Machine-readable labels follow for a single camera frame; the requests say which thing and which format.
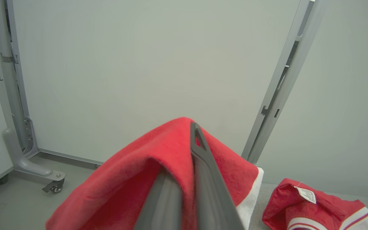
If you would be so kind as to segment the grey metal partition post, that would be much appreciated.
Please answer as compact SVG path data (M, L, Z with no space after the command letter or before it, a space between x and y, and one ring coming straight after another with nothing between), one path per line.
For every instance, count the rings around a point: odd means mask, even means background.
M306 60L328 0L299 0L241 157L257 164Z
M0 0L0 83L4 83L20 149L26 158L31 158L38 153L38 148L29 116L19 53L14 48L14 23L10 16L13 16L13 10L8 9L8 0Z

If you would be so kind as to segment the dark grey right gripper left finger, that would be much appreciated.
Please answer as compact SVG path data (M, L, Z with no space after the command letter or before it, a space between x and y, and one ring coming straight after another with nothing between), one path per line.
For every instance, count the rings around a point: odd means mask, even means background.
M166 170L160 170L139 213L134 230L180 230L182 190Z

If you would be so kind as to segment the red garment with striped trim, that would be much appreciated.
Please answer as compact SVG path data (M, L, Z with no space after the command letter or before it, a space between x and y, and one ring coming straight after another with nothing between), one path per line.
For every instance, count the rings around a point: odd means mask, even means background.
M368 208L283 179L262 215L271 230L368 230Z

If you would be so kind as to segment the grey partition bottom rail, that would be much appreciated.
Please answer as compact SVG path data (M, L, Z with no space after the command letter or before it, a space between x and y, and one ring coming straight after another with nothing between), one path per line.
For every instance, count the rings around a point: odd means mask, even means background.
M55 161L59 161L66 164L71 164L75 166L97 169L98 167L102 166L104 162L90 160L83 157L72 156L69 154L59 153L52 150L46 149L38 149L39 153L42 154L47 159L52 159Z

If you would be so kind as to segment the grey partition foot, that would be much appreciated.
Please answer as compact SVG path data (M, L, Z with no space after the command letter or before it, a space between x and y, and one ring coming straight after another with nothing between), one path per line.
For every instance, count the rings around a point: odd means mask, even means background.
M64 172L46 168L26 158L21 151L18 137L13 129L5 129L2 136L15 170L52 181L65 179L66 174Z

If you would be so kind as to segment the red garment with white hem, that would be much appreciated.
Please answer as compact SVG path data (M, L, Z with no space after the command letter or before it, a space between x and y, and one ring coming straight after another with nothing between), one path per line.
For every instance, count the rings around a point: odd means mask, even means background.
M46 230L133 230L149 190L165 168L182 189L182 230L198 230L190 153L192 119L180 117L142 135L109 158L54 211ZM203 130L243 227L248 230L262 168Z

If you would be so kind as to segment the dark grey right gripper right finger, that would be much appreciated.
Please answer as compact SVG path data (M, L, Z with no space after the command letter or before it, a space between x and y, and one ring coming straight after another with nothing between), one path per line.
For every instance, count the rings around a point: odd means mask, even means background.
M234 202L199 124L190 124L198 230L244 230Z

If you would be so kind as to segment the small metal caster wheel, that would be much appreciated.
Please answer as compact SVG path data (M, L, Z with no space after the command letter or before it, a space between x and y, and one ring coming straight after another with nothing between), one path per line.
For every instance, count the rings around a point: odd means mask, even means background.
M47 184L42 190L46 193L53 192L53 193L59 193L63 189L65 179L61 179L59 181L52 181L49 184Z

